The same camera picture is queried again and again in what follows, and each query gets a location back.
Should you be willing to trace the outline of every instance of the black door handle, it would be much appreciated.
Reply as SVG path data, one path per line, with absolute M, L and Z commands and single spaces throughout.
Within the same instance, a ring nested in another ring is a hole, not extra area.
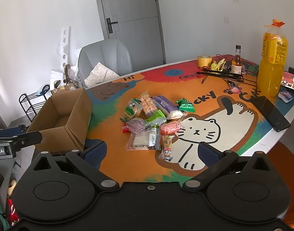
M 113 33 L 112 24 L 116 24 L 118 22 L 111 22 L 111 18 L 106 18 L 106 23 L 108 24 L 109 33 Z

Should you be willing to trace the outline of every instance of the door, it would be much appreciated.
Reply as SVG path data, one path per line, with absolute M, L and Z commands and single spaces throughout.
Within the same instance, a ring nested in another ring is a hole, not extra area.
M 109 38 L 128 48 L 133 71 L 165 63 L 156 0 L 102 0 Z

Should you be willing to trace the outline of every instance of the metal bolt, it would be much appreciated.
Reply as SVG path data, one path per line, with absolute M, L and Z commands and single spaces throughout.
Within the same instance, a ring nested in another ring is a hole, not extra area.
M 101 185 L 103 187 L 114 187 L 114 186 L 116 186 L 116 184 L 117 183 L 114 180 L 104 180 L 101 182 Z
M 185 185 L 187 187 L 199 187 L 200 186 L 200 181 L 198 180 L 188 180 L 185 182 Z
M 155 187 L 155 186 L 151 186 L 151 185 L 150 185 L 150 186 L 147 186 L 147 189 L 148 189 L 148 190 L 155 190 L 155 189 L 156 189 L 156 187 Z

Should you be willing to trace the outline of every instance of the orange chair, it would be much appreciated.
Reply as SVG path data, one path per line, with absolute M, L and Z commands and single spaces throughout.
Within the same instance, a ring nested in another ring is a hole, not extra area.
M 267 154 L 291 193 L 291 203 L 284 222 L 294 228 L 294 155 L 286 146 L 278 142 Z

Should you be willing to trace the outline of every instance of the phone screen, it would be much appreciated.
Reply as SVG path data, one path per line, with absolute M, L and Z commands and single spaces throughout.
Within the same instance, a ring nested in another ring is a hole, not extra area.
M 281 86 L 294 90 L 294 74 L 284 71 Z
M 285 116 L 265 96 L 252 98 L 252 102 L 277 132 L 290 127 Z

